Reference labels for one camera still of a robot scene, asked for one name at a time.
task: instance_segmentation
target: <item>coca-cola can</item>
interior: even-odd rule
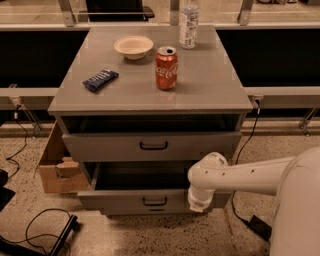
[[[155,57],[156,83],[161,90],[176,86],[178,74],[177,50],[171,46],[160,47]]]

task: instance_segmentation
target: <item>open drawer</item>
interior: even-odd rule
[[[240,139],[240,132],[63,135],[74,161],[85,162],[200,160],[213,151],[230,158]]]
[[[187,213],[191,161],[96,163],[91,191],[78,193],[84,208],[105,215]],[[220,191],[210,207],[224,207]]]

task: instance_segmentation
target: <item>black chair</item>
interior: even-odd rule
[[[142,0],[86,0],[90,21],[148,21],[154,13]],[[79,14],[79,21],[88,17]]]

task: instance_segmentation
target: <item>gray cabinet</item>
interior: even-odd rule
[[[212,26],[201,26],[198,46],[178,46],[178,27],[92,27],[49,113],[80,162],[91,190],[79,192],[86,209],[106,215],[190,212],[188,169],[206,154],[231,158],[251,104]],[[137,61],[116,53],[127,35],[147,36],[154,49]],[[163,45],[177,48],[178,83],[155,85],[154,56]],[[82,81],[109,68],[120,76],[98,94]],[[212,207],[230,192],[218,191]]]

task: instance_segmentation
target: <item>plastic water bottle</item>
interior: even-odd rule
[[[200,7],[197,0],[185,0],[181,10],[180,46],[192,49],[197,43]]]

